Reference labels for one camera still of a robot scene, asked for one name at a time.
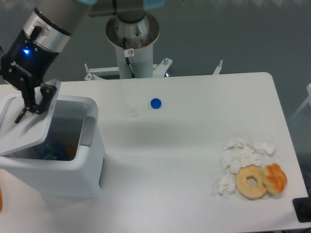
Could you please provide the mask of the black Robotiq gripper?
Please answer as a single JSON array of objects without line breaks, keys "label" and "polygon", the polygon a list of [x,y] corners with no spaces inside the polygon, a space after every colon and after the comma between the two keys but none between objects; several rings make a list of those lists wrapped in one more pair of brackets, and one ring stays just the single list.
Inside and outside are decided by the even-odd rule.
[{"label": "black Robotiq gripper", "polygon": [[[36,43],[42,28],[35,28],[30,35],[22,30],[9,51],[0,59],[1,74],[5,81],[21,91],[24,108],[17,116],[18,124],[26,112],[40,115],[48,110],[57,91],[57,87],[43,83],[43,77],[58,56]],[[42,99],[35,100],[35,88],[40,87]]]}]

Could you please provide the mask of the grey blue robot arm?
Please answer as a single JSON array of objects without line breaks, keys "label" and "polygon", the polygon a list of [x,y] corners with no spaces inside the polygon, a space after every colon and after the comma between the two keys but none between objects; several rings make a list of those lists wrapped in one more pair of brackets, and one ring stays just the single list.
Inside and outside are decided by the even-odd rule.
[{"label": "grey blue robot arm", "polygon": [[22,94],[26,113],[48,111],[56,87],[44,83],[51,64],[86,16],[110,16],[106,36],[115,47],[122,79],[153,76],[153,45],[159,24],[148,10],[162,0],[44,0],[33,10],[7,53],[0,55],[0,74]]}]

